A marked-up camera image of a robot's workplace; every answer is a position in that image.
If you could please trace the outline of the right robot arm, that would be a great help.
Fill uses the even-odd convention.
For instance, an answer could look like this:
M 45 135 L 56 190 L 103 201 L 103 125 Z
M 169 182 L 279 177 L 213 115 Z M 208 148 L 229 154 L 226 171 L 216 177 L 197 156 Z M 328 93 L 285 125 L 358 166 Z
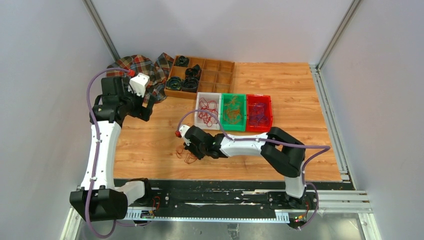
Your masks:
M 278 127 L 257 135 L 211 135 L 197 126 L 181 125 L 175 132 L 183 139 L 184 148 L 201 160 L 236 156 L 264 158 L 284 177 L 286 203 L 294 209 L 306 202 L 303 169 L 306 146 Z

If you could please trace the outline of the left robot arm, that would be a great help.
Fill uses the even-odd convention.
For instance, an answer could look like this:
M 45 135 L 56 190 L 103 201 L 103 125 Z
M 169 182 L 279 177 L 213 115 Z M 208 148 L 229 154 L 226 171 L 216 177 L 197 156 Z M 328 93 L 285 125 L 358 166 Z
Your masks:
M 153 201 L 153 191 L 147 178 L 135 178 L 115 187 L 114 163 L 116 147 L 125 117 L 147 122 L 155 100 L 143 106 L 149 76 L 139 73 L 134 77 L 115 76 L 101 79 L 102 93 L 91 109 L 91 147 L 88 165 L 80 189 L 70 193 L 72 207 L 85 221 L 122 220 L 128 207 L 138 203 L 142 207 Z

